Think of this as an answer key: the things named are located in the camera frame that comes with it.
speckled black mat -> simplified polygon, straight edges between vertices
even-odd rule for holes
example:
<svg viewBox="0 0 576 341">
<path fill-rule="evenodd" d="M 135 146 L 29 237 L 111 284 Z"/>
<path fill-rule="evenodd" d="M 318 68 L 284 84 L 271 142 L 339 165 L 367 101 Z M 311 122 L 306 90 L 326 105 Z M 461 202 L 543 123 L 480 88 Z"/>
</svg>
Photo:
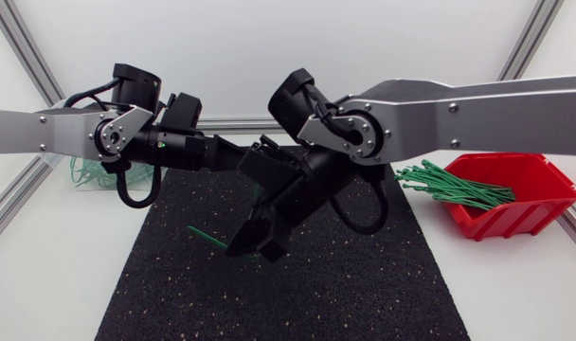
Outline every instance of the speckled black mat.
<svg viewBox="0 0 576 341">
<path fill-rule="evenodd" d="M 290 256 L 270 264 L 228 259 L 187 230 L 228 242 L 253 199 L 247 178 L 169 170 L 97 339 L 469 339 L 402 190 L 387 181 L 387 193 L 383 231 L 357 235 L 325 206 L 293 232 Z M 340 196 L 365 216 L 375 213 L 366 199 L 362 183 Z"/>
</svg>

zip tie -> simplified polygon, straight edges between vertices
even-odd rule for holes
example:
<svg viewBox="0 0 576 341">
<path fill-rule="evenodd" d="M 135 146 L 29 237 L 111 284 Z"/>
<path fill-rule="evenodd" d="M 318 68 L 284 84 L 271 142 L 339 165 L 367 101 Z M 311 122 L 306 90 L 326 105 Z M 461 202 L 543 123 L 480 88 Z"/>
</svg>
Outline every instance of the zip tie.
<svg viewBox="0 0 576 341">
<path fill-rule="evenodd" d="M 193 233 L 195 233 L 198 237 L 203 238 L 204 240 L 212 243 L 215 246 L 218 246 L 224 250 L 226 250 L 228 248 L 227 244 L 225 244 L 224 242 L 219 241 L 218 239 L 208 235 L 206 232 L 200 231 L 199 229 L 193 227 L 193 226 L 187 226 L 187 229 Z M 261 254 L 253 254 L 253 255 L 243 255 L 242 258 L 244 258 L 245 260 L 257 260 L 259 257 L 261 256 Z"/>
</svg>

red storage bin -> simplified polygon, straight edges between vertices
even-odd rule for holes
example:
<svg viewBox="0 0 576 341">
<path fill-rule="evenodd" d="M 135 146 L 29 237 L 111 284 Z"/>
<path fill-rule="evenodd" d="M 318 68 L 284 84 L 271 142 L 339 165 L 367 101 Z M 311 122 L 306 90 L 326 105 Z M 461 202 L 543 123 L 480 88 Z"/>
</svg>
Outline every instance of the red storage bin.
<svg viewBox="0 0 576 341">
<path fill-rule="evenodd" d="M 545 156 L 529 153 L 465 154 L 446 170 L 467 180 L 510 187 L 516 202 L 489 211 L 444 203 L 467 238 L 537 235 L 576 202 L 576 186 Z"/>
</svg>

bundle of green cable ties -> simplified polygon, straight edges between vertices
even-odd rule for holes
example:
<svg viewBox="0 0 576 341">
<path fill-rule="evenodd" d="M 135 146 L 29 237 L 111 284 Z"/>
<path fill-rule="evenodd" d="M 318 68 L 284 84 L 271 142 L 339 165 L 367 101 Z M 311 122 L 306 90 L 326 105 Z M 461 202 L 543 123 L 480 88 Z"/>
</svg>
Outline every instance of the bundle of green cable ties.
<svg viewBox="0 0 576 341">
<path fill-rule="evenodd" d="M 100 165 L 100 162 L 74 156 L 69 161 L 69 168 L 71 169 L 71 180 L 77 184 L 76 187 L 92 183 L 104 189 L 116 188 L 116 175 L 107 173 L 107 170 Z M 127 186 L 152 178 L 153 166 L 150 165 L 134 164 L 126 171 Z"/>
<path fill-rule="evenodd" d="M 511 188 L 461 179 L 427 160 L 423 160 L 422 164 L 424 168 L 413 166 L 405 170 L 397 170 L 395 178 L 419 182 L 427 186 L 402 184 L 403 188 L 426 191 L 438 201 L 484 210 L 515 201 Z"/>
</svg>

